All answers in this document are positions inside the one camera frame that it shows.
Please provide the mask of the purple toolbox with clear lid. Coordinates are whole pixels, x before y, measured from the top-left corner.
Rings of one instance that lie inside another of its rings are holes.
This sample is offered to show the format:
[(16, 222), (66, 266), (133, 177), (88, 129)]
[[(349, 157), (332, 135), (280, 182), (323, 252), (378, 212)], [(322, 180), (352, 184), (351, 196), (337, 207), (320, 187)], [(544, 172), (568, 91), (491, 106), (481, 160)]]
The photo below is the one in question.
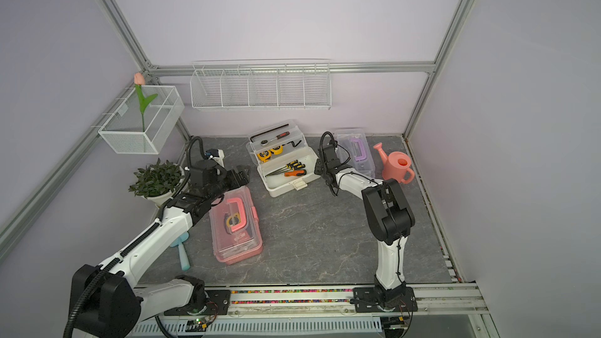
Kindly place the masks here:
[(347, 165), (370, 178), (376, 177), (376, 167), (370, 152), (366, 134), (361, 128), (345, 128), (336, 130), (334, 138), (338, 147), (336, 154), (341, 161), (350, 158)]

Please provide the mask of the white toolbox with clear tray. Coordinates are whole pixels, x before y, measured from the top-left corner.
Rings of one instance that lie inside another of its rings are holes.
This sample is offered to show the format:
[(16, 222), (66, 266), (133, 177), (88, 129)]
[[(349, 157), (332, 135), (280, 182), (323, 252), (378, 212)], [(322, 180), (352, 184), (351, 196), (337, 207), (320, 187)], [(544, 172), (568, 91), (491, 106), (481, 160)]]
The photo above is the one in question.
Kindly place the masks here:
[[(270, 139), (285, 131), (290, 135), (284, 139), (261, 145), (264, 139)], [(272, 158), (261, 163), (257, 154), (266, 150), (283, 146), (283, 153), (272, 155)], [(304, 133), (292, 120), (285, 120), (274, 125), (269, 125), (252, 132), (248, 136), (247, 151), (252, 161), (256, 164), (258, 174), (261, 177), (269, 195), (279, 197), (287, 192), (298, 191), (308, 186), (310, 182), (319, 179), (314, 173), (317, 154), (308, 145)], [(285, 177), (284, 173), (305, 169), (307, 175), (301, 177)]]

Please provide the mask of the pink toolbox with clear lid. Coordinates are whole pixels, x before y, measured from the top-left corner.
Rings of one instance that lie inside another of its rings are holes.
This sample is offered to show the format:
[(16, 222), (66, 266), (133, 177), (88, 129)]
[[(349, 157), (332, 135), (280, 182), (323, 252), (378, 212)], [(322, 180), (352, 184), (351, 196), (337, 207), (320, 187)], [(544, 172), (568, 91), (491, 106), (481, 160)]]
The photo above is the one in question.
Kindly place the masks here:
[(214, 256), (221, 263), (235, 264), (263, 251), (258, 213), (247, 186), (228, 191), (211, 209), (210, 221)]

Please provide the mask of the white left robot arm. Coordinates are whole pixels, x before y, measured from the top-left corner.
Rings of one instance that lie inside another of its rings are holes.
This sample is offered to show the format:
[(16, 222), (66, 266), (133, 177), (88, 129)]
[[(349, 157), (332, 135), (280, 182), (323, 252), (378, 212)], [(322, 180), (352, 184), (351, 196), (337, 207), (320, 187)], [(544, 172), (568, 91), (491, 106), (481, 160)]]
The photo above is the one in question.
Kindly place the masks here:
[(95, 266), (85, 264), (71, 281), (70, 305), (63, 335), (81, 330), (96, 337), (125, 337), (144, 320), (174, 308), (202, 312), (209, 299), (201, 279), (180, 275), (138, 290), (149, 267), (181, 235), (250, 181), (250, 169), (225, 169), (217, 158), (188, 167), (183, 183), (165, 201), (153, 223), (128, 245)]

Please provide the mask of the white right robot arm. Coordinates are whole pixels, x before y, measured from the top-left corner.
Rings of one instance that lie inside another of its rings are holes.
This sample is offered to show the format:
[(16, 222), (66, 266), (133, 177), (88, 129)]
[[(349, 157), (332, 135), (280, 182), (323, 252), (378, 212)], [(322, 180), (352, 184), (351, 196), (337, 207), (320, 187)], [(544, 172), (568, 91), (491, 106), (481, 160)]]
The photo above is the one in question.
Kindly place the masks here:
[[(324, 142), (327, 136), (331, 139)], [(326, 132), (320, 139), (315, 173), (334, 196), (345, 191), (361, 199), (369, 229), (378, 241), (374, 286), (368, 296), (358, 297), (357, 303), (413, 313), (417, 310), (415, 294), (405, 281), (403, 261), (415, 215), (396, 180), (370, 178), (341, 161), (336, 152), (338, 143), (332, 137)]]

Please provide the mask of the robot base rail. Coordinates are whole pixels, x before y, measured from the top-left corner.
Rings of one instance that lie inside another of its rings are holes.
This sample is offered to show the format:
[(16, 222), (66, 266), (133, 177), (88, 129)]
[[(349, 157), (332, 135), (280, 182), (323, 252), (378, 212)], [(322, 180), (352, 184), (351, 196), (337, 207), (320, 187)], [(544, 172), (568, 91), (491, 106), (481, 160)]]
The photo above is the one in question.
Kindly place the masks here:
[(172, 308), (140, 322), (132, 336), (315, 336), (377, 333), (404, 337), (419, 316), (464, 315), (476, 337), (498, 330), (473, 283), (417, 284), (386, 307), (369, 285), (213, 286), (201, 312)]

